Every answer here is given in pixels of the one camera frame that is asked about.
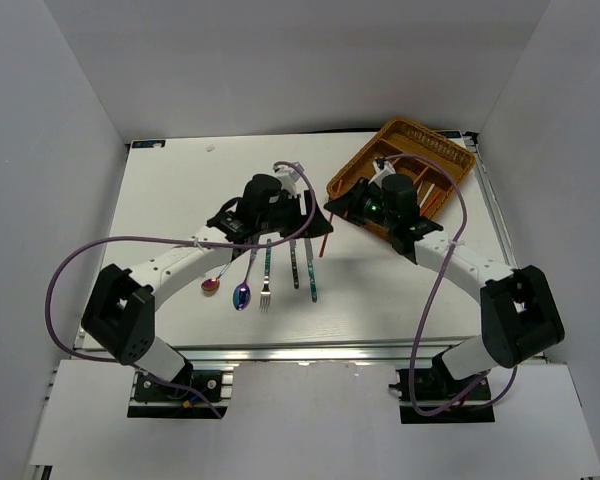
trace white wall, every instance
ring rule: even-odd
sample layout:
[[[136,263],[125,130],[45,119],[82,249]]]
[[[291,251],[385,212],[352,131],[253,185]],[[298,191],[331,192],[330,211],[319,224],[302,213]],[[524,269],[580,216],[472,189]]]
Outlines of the white wall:
[[[481,142],[518,259],[551,282],[566,328],[551,354],[600,457],[600,1],[551,3]]]
[[[124,153],[42,0],[0,2],[0,479],[22,476],[60,358],[44,329],[46,284],[63,255],[105,232]],[[58,291],[69,342],[94,259]]]
[[[549,0],[46,0],[124,140],[479,130]]]

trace brown basket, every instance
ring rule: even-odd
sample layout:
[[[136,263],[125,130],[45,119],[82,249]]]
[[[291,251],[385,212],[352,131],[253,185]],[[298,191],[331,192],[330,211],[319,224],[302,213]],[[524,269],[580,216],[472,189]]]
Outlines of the brown basket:
[[[468,150],[458,146],[442,135],[406,118],[390,120],[353,159],[347,163],[327,185],[329,199],[347,192],[359,178],[371,179],[374,175],[372,161],[399,153],[413,153],[433,160],[444,168],[456,183],[461,183],[476,163]],[[422,215],[433,220],[453,194],[453,187],[439,172],[417,159],[401,159],[394,163],[397,173],[408,175],[419,187],[418,204]],[[433,185],[431,193],[427,192]],[[387,231],[369,224],[367,230],[386,239]]]

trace white platform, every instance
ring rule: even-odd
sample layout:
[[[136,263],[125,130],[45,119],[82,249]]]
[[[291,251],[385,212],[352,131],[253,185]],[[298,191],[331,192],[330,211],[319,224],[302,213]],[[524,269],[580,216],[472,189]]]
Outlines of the white platform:
[[[371,133],[281,135],[167,140],[165,148],[132,149],[111,235],[188,238],[226,200],[242,194],[256,173],[268,173],[277,160],[299,161],[316,189],[319,205],[327,200],[328,181],[373,136]],[[212,151],[207,147],[213,145]],[[462,191],[469,209],[466,243],[496,261],[502,253],[473,173]],[[454,199],[438,218],[446,229],[460,224]],[[401,259],[364,230],[334,219],[326,255],[316,258],[319,301],[311,302],[304,247],[298,244],[300,290],[291,280],[289,249],[272,254],[273,297],[267,315],[258,311],[264,254],[251,276],[254,302],[244,312],[231,304],[247,258],[235,262],[220,291],[205,298],[200,281],[173,296],[157,313],[156,333],[173,346],[298,344],[322,341],[409,339],[413,336],[434,280],[432,272]],[[317,257],[321,239],[313,241]],[[146,244],[107,247],[104,265],[127,267],[164,250]],[[479,333],[475,302],[451,284],[443,284],[425,330],[429,339]],[[98,348],[90,337],[85,348]]]
[[[501,389],[509,372],[490,376]],[[218,420],[128,419],[133,371],[63,361],[31,463],[52,480],[577,479],[600,466],[566,366],[520,368],[496,421],[402,425],[390,365],[253,363]]]

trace metal fork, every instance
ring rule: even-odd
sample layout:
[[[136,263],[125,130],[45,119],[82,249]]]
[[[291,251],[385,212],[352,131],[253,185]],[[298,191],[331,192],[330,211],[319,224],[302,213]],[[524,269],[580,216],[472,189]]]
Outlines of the metal fork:
[[[267,245],[271,243],[271,239],[267,240]],[[267,247],[267,254],[264,260],[264,285],[260,292],[260,311],[267,313],[271,304],[271,290],[269,289],[269,274],[271,272],[271,247]]]

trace white tabletop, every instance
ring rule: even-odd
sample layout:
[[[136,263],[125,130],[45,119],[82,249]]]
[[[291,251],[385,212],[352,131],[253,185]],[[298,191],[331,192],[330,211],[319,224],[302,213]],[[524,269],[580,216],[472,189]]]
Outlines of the white tabletop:
[[[187,238],[229,198],[242,194],[256,173],[271,172],[278,160],[298,161],[316,189],[320,206],[326,185],[373,136],[372,133],[170,139],[164,148],[132,149],[111,235]],[[473,172],[462,184],[469,210],[463,239],[495,261],[502,253]],[[450,233],[460,224],[453,199],[437,218]],[[366,231],[334,219],[324,258],[314,261],[319,300],[311,302],[304,247],[298,243],[299,290],[293,289],[289,249],[274,248],[269,313],[258,309],[264,254],[254,265],[254,299],[245,311],[231,302],[248,259],[239,258],[206,298],[200,281],[185,287],[156,314],[156,334],[176,347],[195,345],[300,344],[326,341],[399,340],[413,336],[435,275],[399,257]],[[318,256],[322,239],[313,240]],[[103,265],[129,267],[157,255],[164,246],[139,243],[107,247]],[[428,339],[478,334],[476,303],[445,282],[425,329]],[[87,336],[85,348],[99,348]]]

